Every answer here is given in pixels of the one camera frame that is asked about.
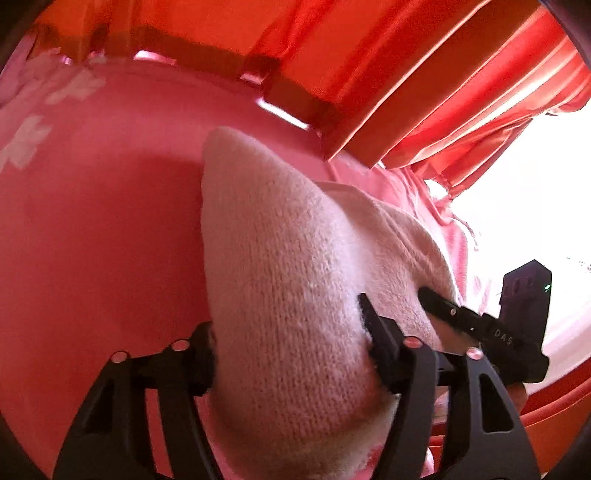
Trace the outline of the person's right hand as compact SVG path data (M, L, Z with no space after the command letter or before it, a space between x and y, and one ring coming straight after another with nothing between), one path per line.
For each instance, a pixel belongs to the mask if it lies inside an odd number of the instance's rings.
M528 393L523 383L506 385L506 390L518 412L521 412L528 400ZM447 420L449 411L449 388L438 387L436 389L433 421L435 425Z

